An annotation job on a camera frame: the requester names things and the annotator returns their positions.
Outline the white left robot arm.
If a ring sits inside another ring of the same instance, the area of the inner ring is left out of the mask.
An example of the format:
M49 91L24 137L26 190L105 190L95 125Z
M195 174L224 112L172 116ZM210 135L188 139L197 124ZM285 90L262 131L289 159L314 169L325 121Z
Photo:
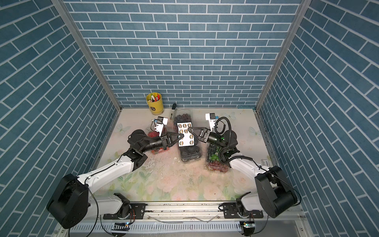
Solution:
M92 216L130 217L130 200L124 195L115 193L108 198L94 198L92 195L111 181L141 167L148 158L146 151L166 150L183 137L183 134L174 132L149 137L141 129L133 131L128 137L129 149L116 161L85 174L64 176L46 206L48 212L64 229L70 229Z

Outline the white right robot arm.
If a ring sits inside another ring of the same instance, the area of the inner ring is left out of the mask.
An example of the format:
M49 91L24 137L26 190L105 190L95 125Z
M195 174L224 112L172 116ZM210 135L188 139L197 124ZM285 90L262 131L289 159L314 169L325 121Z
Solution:
M278 166L263 166L253 158L242 155L237 149L237 134L234 131L227 130L221 134L205 127L191 127L188 131L199 141L220 148L220 162L243 173L255 183L256 194L247 192L236 199L236 209L240 216L247 217L252 211L263 210L269 217L276 218L287 209L300 204L297 191L289 183L284 171Z

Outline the white fruit sticker sheet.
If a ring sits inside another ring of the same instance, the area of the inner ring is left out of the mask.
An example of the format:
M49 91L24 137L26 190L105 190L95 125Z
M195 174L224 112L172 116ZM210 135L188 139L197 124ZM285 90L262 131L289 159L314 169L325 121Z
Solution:
M177 123L179 133L184 136L179 140L179 147L194 146L194 135L189 132L191 127L191 122Z

